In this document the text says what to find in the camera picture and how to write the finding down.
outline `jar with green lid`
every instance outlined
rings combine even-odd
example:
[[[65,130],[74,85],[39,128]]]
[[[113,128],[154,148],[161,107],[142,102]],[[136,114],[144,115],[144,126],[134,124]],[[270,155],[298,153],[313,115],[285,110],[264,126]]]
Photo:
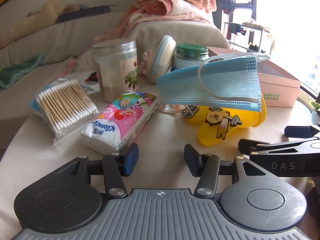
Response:
[[[102,98],[111,103],[127,90],[137,91],[137,48],[134,39],[115,39],[93,45]]]
[[[196,44],[179,44],[173,54],[171,71],[198,66],[208,58],[208,48]]]

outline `mask ear loop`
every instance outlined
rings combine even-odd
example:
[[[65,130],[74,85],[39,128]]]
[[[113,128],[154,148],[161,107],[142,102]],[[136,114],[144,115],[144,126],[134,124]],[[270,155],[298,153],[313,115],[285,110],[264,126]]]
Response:
[[[197,77],[198,77],[198,82],[200,84],[200,86],[202,87],[202,89],[204,91],[206,91],[210,96],[212,96],[213,98],[219,99],[219,100],[224,100],[224,101],[246,101],[246,102],[253,102],[253,103],[259,103],[259,99],[255,99],[255,98],[241,98],[241,97],[230,97],[230,98],[226,98],[226,97],[219,97],[217,95],[212,94],[206,87],[205,85],[202,83],[201,80],[201,70],[204,66],[204,64],[208,63],[210,60],[213,59],[217,59],[217,58],[222,58],[222,57],[231,57],[231,56],[240,56],[240,55],[250,55],[247,52],[236,52],[236,53],[230,53],[230,54],[223,54],[223,55],[218,55],[218,56],[212,56],[209,57],[207,59],[205,59],[198,67],[198,71],[197,71]]]

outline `potted plant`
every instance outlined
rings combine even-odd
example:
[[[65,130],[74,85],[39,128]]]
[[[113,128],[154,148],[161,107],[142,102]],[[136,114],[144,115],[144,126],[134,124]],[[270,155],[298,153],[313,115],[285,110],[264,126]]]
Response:
[[[310,104],[314,107],[314,110],[311,113],[312,123],[318,125],[320,122],[320,93],[316,101],[311,101]]]

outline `silver bolt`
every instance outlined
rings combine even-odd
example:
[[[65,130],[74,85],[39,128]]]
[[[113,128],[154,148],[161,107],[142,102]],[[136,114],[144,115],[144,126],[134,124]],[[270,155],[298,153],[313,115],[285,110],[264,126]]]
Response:
[[[114,187],[111,190],[109,190],[109,194],[113,196],[121,196],[124,194],[124,190],[119,187]]]
[[[209,196],[213,193],[212,189],[207,188],[207,187],[201,187],[198,188],[197,193],[202,195],[202,196]]]

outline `face mask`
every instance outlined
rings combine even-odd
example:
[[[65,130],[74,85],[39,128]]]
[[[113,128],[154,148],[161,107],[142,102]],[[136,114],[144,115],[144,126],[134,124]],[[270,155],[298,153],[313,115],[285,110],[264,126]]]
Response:
[[[213,63],[217,58],[235,57]],[[256,62],[269,59],[260,53],[231,53],[209,57],[156,79],[159,104],[198,105],[260,112],[261,91]]]

